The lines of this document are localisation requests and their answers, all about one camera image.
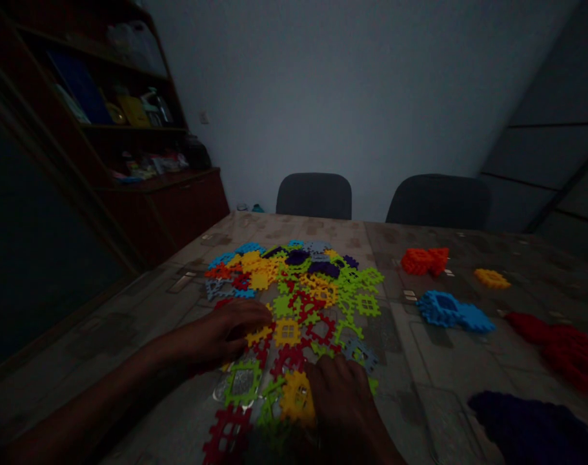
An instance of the pile of toy pieces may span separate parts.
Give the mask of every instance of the pile of toy pieces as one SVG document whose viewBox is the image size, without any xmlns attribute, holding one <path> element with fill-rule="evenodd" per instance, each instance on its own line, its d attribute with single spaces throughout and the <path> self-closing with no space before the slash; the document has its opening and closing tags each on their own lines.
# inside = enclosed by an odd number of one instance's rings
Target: pile of toy pieces
<svg viewBox="0 0 588 465">
<path fill-rule="evenodd" d="M 449 249 L 407 249 L 401 259 L 401 267 L 408 274 L 423 275 L 430 273 L 438 277 L 447 266 Z M 489 287 L 506 289 L 510 284 L 496 271 L 478 269 L 475 275 Z M 427 323 L 454 327 L 460 324 L 468 331 L 475 333 L 489 333 L 496 326 L 485 316 L 480 309 L 472 304 L 459 302 L 453 295 L 438 291 L 427 291 L 416 305 Z"/>
<path fill-rule="evenodd" d="M 506 320 L 526 341 L 543 346 L 549 366 L 588 393 L 588 335 L 571 325 L 549 325 L 533 315 L 509 313 Z"/>
<path fill-rule="evenodd" d="M 360 363 L 368 375 L 378 363 L 373 350 L 362 342 L 363 331 L 354 323 L 354 315 L 381 315 L 373 294 L 378 292 L 376 286 L 384 277 L 375 268 L 360 270 L 355 259 L 341 257 L 329 243 L 290 241 L 268 251 L 258 243 L 247 243 L 214 259 L 205 276 L 208 299 L 224 298 L 217 302 L 215 311 L 233 298 L 254 298 L 258 291 L 265 291 L 272 284 L 277 285 L 280 295 L 267 304 L 273 323 L 247 335 L 247 351 L 254 356 L 230 367 L 226 409 L 216 413 L 218 423 L 210 428 L 212 439 L 203 446 L 204 465 L 242 461 L 248 446 L 245 435 L 252 428 L 251 409 L 246 407 L 258 398 L 264 402 L 256 424 L 276 453 L 282 452 L 294 426 L 314 428 L 313 399 L 303 371 L 307 361 L 305 348 L 318 357 L 334 357 L 342 352 L 348 360 Z M 345 316 L 338 322 L 321 312 L 335 305 Z M 327 327 L 327 332 L 321 335 L 320 326 Z M 356 337 L 347 338 L 345 329 Z M 269 371 L 272 380 L 260 393 L 271 344 L 280 350 Z M 252 387 L 245 393 L 234 394 L 234 379 L 240 371 L 252 373 Z M 375 394 L 378 381 L 369 378 L 369 384 Z M 277 402 L 279 417 L 273 412 Z M 228 433 L 227 425 L 232 426 Z M 221 440 L 227 442 L 226 447 L 219 447 Z"/>
<path fill-rule="evenodd" d="M 490 391 L 468 405 L 507 465 L 588 465 L 588 426 L 567 407 Z"/>
</svg>

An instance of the chair backrest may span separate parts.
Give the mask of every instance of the chair backrest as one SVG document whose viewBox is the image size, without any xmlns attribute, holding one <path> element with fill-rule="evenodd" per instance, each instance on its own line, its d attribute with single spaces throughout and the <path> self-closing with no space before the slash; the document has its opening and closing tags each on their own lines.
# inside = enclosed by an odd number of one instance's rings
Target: chair backrest
<svg viewBox="0 0 588 465">
<path fill-rule="evenodd" d="M 397 188 L 386 222 L 483 229 L 491 203 L 489 188 L 481 180 L 420 174 Z"/>
<path fill-rule="evenodd" d="M 347 179 L 339 174 L 290 174 L 279 187 L 276 212 L 351 220 L 352 188 Z"/>
</svg>

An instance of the hand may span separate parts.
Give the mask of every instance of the hand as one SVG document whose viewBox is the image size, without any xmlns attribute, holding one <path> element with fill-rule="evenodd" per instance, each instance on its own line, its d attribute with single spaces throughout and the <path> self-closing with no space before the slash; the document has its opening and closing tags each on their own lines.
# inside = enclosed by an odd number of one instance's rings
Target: hand
<svg viewBox="0 0 588 465">
<path fill-rule="evenodd" d="M 173 360 L 191 363 L 234 358 L 247 345 L 245 335 L 270 324 L 272 313 L 256 300 L 236 299 L 154 342 Z"/>
<path fill-rule="evenodd" d="M 382 422 L 362 366 L 341 354 L 334 360 L 323 355 L 317 365 L 307 363 L 305 371 L 321 446 L 299 441 L 305 462 L 406 464 Z"/>
</svg>

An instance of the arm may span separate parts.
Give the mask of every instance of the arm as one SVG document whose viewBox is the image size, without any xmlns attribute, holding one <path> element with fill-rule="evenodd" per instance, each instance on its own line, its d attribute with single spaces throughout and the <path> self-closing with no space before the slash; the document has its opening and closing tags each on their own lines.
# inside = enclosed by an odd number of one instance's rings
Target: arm
<svg viewBox="0 0 588 465">
<path fill-rule="evenodd" d="M 163 368 L 238 354 L 246 332 L 269 324 L 254 300 L 235 300 L 216 312 L 154 339 L 118 368 L 1 451 L 9 464 L 80 463 Z"/>
<path fill-rule="evenodd" d="M 320 449 L 299 441 L 306 463 L 407 465 L 373 401 L 365 369 L 338 354 L 307 364 Z"/>
</svg>

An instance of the white wall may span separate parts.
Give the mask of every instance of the white wall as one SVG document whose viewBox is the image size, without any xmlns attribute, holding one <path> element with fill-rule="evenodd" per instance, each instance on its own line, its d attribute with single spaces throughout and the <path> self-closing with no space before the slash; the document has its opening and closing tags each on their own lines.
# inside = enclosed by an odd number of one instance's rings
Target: white wall
<svg viewBox="0 0 588 465">
<path fill-rule="evenodd" d="M 147 3 L 231 206 L 335 172 L 384 221 L 405 178 L 479 171 L 577 1 Z"/>
</svg>

